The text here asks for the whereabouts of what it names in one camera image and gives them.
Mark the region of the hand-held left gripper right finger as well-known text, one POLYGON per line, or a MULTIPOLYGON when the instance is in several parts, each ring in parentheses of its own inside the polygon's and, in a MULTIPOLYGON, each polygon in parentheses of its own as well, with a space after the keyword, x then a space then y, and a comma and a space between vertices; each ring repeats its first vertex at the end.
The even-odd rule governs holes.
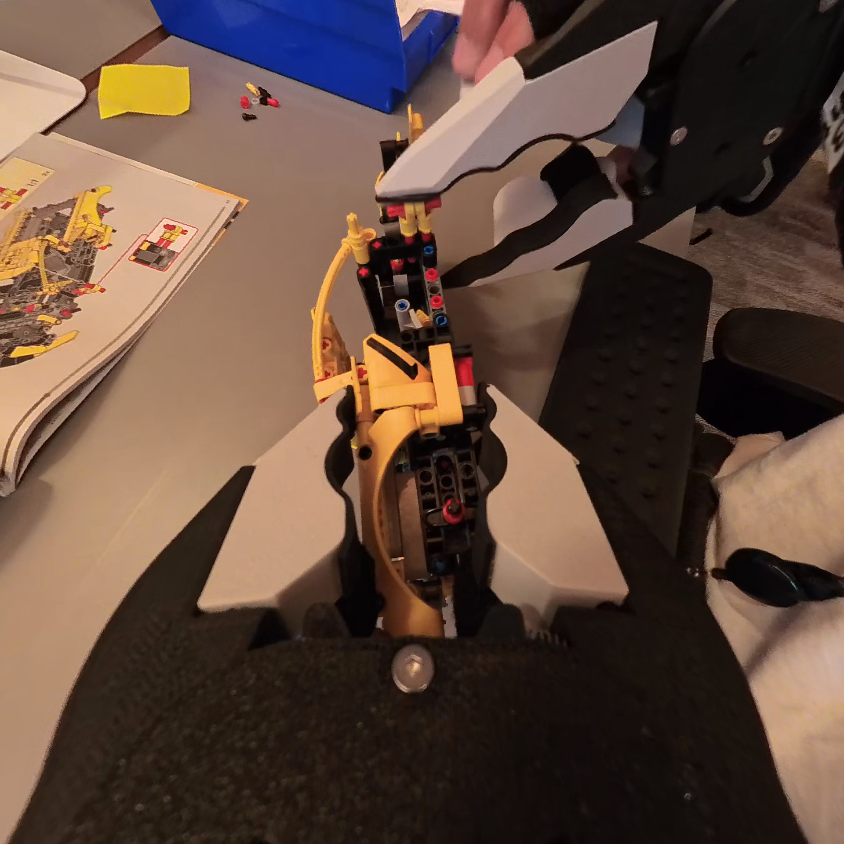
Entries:
POLYGON ((491 608, 550 626, 560 608, 622 606, 629 595, 578 461, 497 387, 481 385, 480 492, 470 563, 456 575, 459 635, 491 608))

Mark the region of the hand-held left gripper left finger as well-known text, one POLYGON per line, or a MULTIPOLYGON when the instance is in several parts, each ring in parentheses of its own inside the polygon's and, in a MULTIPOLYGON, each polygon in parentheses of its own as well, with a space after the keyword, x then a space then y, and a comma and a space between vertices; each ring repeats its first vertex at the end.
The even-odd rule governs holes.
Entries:
POLYGON ((307 610, 329 604, 352 636, 373 634, 383 601, 343 489, 355 422, 354 395, 333 394, 256 461, 200 610, 274 609, 298 636, 307 610))

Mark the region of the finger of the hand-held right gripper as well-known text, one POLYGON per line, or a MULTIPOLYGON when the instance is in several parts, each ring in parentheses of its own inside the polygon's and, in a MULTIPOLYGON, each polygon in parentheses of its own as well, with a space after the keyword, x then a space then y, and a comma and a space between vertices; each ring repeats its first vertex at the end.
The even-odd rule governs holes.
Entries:
POLYGON ((634 204, 625 189, 634 150, 608 145, 596 156, 572 144, 538 176, 504 184, 492 206, 493 244, 449 269, 448 290, 481 286, 582 262, 589 249, 633 224, 634 204))
POLYGON ((376 201, 439 196, 543 139, 603 133, 645 78, 657 28, 655 20, 641 25, 535 79, 516 58, 504 60, 397 158, 375 188, 376 201))

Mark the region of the yellow black brick car model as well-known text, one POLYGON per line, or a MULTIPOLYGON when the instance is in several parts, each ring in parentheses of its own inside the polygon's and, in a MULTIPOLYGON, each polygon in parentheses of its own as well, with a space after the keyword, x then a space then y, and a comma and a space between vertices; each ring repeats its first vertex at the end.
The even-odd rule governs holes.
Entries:
POLYGON ((392 637, 453 637, 480 513, 485 409, 473 352, 454 342, 433 217, 439 197, 354 213, 311 309, 320 404, 353 400, 360 537, 374 625, 392 637))

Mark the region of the grey desk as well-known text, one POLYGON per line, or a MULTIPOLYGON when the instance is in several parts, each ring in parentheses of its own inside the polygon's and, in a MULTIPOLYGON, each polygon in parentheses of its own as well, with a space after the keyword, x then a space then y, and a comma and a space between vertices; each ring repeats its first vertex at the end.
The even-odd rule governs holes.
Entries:
POLYGON ((316 406, 309 311, 347 213, 377 220, 391 115, 170 37, 184 116, 101 121, 71 139, 246 198, 248 205, 132 351, 2 500, 2 827, 14 827, 62 709, 121 599, 240 467, 316 406), (240 118, 245 82, 280 101, 240 118))

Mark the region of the person's right hand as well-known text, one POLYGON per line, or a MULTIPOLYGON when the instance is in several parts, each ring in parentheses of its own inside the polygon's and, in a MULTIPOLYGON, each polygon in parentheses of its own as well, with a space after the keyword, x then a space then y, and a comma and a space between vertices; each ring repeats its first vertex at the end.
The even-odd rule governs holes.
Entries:
POLYGON ((534 40, 522 2, 465 1, 451 66, 461 80, 478 83, 534 40))

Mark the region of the blue plastic bin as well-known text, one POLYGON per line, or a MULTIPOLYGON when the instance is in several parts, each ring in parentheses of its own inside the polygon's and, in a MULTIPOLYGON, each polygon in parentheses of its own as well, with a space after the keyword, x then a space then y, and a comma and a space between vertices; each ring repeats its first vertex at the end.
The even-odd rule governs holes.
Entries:
POLYGON ((409 32, 392 1, 153 1, 169 35, 393 112, 458 27, 426 13, 409 32))

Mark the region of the black office chair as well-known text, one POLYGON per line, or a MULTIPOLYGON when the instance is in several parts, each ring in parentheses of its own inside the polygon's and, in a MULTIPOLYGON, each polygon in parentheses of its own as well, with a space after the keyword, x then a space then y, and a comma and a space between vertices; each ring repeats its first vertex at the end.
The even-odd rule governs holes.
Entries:
POLYGON ((728 311, 702 368, 697 414, 737 438, 792 439, 843 412, 843 323, 796 311, 728 311))

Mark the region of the cluster of small brick pins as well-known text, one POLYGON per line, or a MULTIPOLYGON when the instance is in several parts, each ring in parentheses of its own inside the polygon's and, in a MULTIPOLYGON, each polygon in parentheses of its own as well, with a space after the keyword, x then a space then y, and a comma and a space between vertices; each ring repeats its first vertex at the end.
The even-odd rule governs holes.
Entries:
POLYGON ((280 109, 280 101, 272 96, 269 90, 245 82, 244 92, 239 96, 240 118, 244 123, 252 123, 258 120, 258 112, 262 108, 273 110, 280 109))

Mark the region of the person in beige shirt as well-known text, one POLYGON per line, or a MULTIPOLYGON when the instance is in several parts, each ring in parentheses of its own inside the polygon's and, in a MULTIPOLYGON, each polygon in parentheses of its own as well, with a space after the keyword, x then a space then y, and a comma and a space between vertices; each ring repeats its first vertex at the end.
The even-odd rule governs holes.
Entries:
MULTIPOLYGON (((843 417, 794 439, 737 439, 713 481, 707 571, 737 549, 843 573, 843 417)), ((742 665, 809 842, 843 842, 842 599, 771 608, 712 579, 706 597, 742 665)))

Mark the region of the open instruction booklet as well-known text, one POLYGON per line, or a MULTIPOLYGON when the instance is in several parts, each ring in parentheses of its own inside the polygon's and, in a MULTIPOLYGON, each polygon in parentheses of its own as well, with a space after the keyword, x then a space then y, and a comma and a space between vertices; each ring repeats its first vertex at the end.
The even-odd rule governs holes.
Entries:
POLYGON ((246 205, 56 132, 2 161, 3 497, 246 205))

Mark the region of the yellow paper scrap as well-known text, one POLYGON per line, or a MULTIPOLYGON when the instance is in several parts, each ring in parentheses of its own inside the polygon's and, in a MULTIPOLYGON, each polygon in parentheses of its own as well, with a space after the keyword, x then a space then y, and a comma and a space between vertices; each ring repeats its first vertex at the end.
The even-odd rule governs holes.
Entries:
POLYGON ((191 80, 187 67, 117 64, 100 70, 101 120, 128 113, 179 116, 190 106, 191 80))

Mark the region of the white wooden book stand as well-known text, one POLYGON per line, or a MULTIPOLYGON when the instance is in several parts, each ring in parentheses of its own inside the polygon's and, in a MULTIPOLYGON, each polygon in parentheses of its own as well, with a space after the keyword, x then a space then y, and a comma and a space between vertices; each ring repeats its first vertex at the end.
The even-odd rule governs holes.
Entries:
POLYGON ((79 79, 1 51, 1 159, 84 102, 79 79))

